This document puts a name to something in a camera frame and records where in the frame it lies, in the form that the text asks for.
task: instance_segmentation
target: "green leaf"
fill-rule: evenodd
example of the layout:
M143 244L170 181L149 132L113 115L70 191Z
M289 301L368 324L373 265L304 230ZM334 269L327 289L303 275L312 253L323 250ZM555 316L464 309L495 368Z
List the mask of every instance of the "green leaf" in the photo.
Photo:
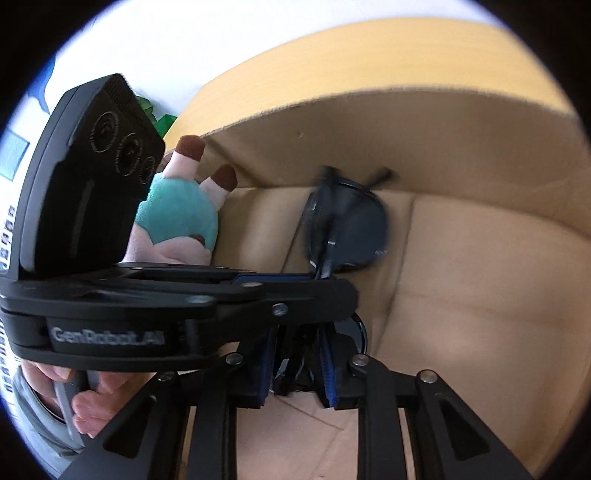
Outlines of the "green leaf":
M142 108L142 110L145 111L149 108L153 108L152 102L150 102L147 98L140 97L139 95L136 95L135 98L138 101L139 106Z
M152 113L152 110L150 110L149 112L147 110L144 110L144 112L148 116L148 119L150 120L150 122L152 122L153 124L156 123L156 117Z
M174 115L163 115L162 117L160 117L160 119L158 119L158 121L154 124L154 127L156 128L156 131L158 132L158 134L163 137L166 135L166 132L168 132L168 130L170 129L170 127L172 126L172 124L174 123L174 121L177 119L177 117L175 117Z

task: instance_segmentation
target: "metal screw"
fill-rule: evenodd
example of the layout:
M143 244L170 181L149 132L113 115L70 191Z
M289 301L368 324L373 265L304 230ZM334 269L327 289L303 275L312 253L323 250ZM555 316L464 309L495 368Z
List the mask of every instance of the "metal screw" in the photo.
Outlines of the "metal screw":
M161 382L168 382L174 378L174 372L164 372L158 376L158 380Z
M365 367L365 365L369 363L369 357L367 355L363 355L362 353L358 353L357 355L353 356L351 362L356 367Z
M275 303L272 307L272 311L273 316L283 317L289 311L289 308L285 303Z
M244 358L238 352L229 353L226 355L226 363L228 365L240 365Z
M213 302L215 299L211 295L192 295L187 297L188 303L204 304Z
M435 383L439 378L433 370L423 370L418 377L425 383Z

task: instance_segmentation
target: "black camera module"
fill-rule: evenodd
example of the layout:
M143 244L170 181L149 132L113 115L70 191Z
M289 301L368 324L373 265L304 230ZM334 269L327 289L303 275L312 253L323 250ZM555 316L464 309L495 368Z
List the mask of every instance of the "black camera module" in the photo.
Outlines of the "black camera module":
M96 120L90 131L90 146L97 153L111 148L119 131L119 117L114 112L105 112Z
M146 158L139 168L139 182L142 185L147 184L156 170L156 160L154 157Z
M127 135L121 141L117 152L117 158L115 160L117 172L121 173L124 177L131 175L139 162L141 154L142 141L140 137L135 133Z

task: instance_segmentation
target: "human hand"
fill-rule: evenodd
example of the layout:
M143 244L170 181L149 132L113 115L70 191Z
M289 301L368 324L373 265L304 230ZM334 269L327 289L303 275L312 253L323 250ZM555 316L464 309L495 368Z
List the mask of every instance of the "human hand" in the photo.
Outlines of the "human hand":
M53 382L70 381L74 371L70 368L21 362L22 373L35 390L41 402L56 415L62 416ZM151 374L99 372L96 391L79 392L72 399L74 426L82 434L94 438L148 381Z
M41 402L56 415L61 416L53 382L67 382L74 375L71 368L39 364L29 360L21 361L22 374L31 388L37 392Z
M99 372L96 391L79 392L72 399L76 430L94 438L144 386L150 375Z

